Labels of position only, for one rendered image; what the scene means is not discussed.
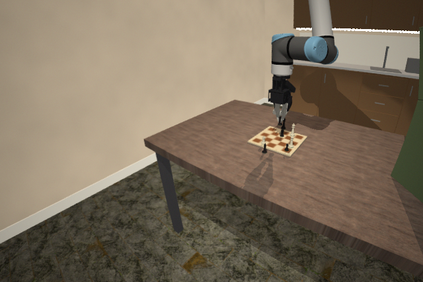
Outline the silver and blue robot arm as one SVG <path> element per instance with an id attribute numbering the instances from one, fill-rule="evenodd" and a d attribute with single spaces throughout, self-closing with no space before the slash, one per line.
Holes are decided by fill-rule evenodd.
<path id="1" fill-rule="evenodd" d="M 289 76 L 293 59 L 328 65 L 338 58 L 334 45 L 329 0 L 308 0 L 312 37 L 275 34 L 272 37 L 271 74 Z M 327 50 L 328 49 L 328 50 Z"/>

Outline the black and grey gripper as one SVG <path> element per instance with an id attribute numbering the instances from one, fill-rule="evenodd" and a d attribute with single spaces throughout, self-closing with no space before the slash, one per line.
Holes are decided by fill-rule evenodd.
<path id="1" fill-rule="evenodd" d="M 276 115 L 278 122 L 279 117 L 282 116 L 280 123 L 283 122 L 292 105 L 291 91 L 286 86 L 286 79 L 290 79 L 290 75 L 280 77 L 274 75 L 272 77 L 272 89 L 268 90 L 268 101 L 274 104 L 273 114 Z M 281 104 L 282 110 L 280 111 Z"/>

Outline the brown and cream chessboard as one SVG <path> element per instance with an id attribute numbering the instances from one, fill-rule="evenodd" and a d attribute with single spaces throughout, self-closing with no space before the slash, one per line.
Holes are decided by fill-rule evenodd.
<path id="1" fill-rule="evenodd" d="M 277 153 L 281 153 L 286 156 L 292 156 L 294 152 L 299 148 L 299 146 L 306 140 L 307 136 L 300 135 L 295 133 L 295 136 L 293 136 L 293 148 L 288 147 L 289 151 L 285 151 L 286 144 L 290 144 L 291 142 L 291 135 L 290 131 L 284 130 L 284 137 L 280 137 L 281 129 L 278 129 L 276 127 L 267 127 L 265 130 L 261 131 L 258 135 L 254 136 L 252 139 L 248 141 L 248 143 L 252 143 L 254 145 L 257 145 L 259 147 L 264 148 L 264 144 L 261 143 L 262 136 L 265 136 L 265 142 L 266 142 L 266 149 L 269 149 L 271 151 L 275 151 Z"/>

